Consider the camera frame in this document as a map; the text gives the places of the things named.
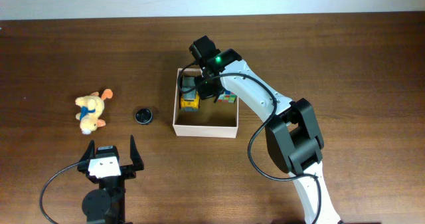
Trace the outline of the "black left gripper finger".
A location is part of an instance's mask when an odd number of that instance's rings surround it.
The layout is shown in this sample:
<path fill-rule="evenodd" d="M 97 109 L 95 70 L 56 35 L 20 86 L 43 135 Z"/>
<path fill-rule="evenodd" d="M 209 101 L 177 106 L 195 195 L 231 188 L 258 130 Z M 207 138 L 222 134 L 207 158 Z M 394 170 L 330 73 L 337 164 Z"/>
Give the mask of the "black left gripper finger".
<path fill-rule="evenodd" d="M 144 162 L 137 150 L 134 136 L 130 136 L 130 159 L 133 164 L 134 170 L 144 170 Z"/>
<path fill-rule="evenodd" d="M 91 140 L 88 144 L 88 147 L 82 157 L 80 158 L 80 162 L 89 162 L 95 156 L 95 142 Z"/>

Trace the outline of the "colourful puzzle cube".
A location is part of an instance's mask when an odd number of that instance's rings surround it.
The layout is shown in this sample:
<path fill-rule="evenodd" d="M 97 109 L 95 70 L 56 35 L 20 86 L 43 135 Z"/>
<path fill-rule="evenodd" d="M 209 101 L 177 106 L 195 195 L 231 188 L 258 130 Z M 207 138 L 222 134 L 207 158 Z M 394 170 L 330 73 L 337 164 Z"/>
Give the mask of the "colourful puzzle cube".
<path fill-rule="evenodd" d="M 234 93 L 225 90 L 222 94 L 218 96 L 217 101 L 218 102 L 225 102 L 225 103 L 235 103 L 237 99 L 237 95 Z"/>

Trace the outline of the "yellow grey toy truck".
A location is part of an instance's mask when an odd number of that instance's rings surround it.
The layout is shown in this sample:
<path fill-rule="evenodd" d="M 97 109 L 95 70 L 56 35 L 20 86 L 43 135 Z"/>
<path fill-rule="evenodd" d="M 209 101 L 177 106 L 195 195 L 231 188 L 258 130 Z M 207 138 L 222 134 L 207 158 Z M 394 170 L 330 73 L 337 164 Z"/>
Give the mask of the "yellow grey toy truck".
<path fill-rule="evenodd" d="M 180 108 L 185 112 L 198 112 L 200 96 L 195 88 L 195 77 L 184 76 L 181 81 Z"/>

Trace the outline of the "beige cardboard box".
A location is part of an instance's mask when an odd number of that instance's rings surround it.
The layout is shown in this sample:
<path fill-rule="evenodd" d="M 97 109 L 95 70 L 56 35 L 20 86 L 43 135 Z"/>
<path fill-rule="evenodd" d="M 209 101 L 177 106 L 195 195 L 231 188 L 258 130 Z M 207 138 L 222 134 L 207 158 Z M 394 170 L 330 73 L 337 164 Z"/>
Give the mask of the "beige cardboard box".
<path fill-rule="evenodd" d="M 175 87 L 173 128 L 177 136 L 206 138 L 235 138 L 239 128 L 239 98 L 233 103 L 214 98 L 200 100 L 197 112 L 186 112 L 180 107 L 181 93 Z"/>

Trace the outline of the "black round lid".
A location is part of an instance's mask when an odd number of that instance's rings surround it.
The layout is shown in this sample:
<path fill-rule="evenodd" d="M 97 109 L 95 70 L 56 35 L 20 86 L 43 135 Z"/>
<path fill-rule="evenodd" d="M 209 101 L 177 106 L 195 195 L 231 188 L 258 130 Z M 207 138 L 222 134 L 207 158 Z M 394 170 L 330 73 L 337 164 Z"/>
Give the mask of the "black round lid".
<path fill-rule="evenodd" d="M 153 113 L 148 108 L 142 108 L 135 113 L 135 120 L 141 125 L 148 125 L 153 121 Z"/>

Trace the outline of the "yellow plush duck toy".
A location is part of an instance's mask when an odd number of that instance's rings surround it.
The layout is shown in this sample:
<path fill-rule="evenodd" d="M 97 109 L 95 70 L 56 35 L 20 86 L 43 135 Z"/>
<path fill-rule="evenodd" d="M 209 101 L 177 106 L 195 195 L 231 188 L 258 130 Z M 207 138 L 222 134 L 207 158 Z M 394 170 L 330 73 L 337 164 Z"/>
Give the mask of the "yellow plush duck toy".
<path fill-rule="evenodd" d="M 80 107 L 76 119 L 80 122 L 80 129 L 84 135 L 89 135 L 98 128 L 104 127 L 106 121 L 101 119 L 105 104 L 104 101 L 113 97 L 111 89 L 105 89 L 102 94 L 93 92 L 87 96 L 78 97 L 75 105 Z"/>

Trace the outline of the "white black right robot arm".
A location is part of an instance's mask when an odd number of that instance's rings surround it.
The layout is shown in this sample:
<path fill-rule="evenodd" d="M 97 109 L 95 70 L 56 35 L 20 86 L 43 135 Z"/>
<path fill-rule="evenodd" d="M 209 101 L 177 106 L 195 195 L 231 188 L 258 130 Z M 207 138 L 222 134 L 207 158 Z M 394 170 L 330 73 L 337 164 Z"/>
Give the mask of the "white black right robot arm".
<path fill-rule="evenodd" d="M 323 176 L 324 140 L 312 105 L 304 98 L 294 101 L 274 90 L 257 76 L 234 50 L 204 51 L 190 48 L 195 64 L 202 70 L 198 87 L 215 84 L 239 97 L 262 121 L 251 137 L 247 154 L 252 160 L 252 146 L 260 132 L 275 166 L 286 174 L 278 178 L 253 168 L 274 181 L 294 183 L 306 223 L 341 223 Z"/>

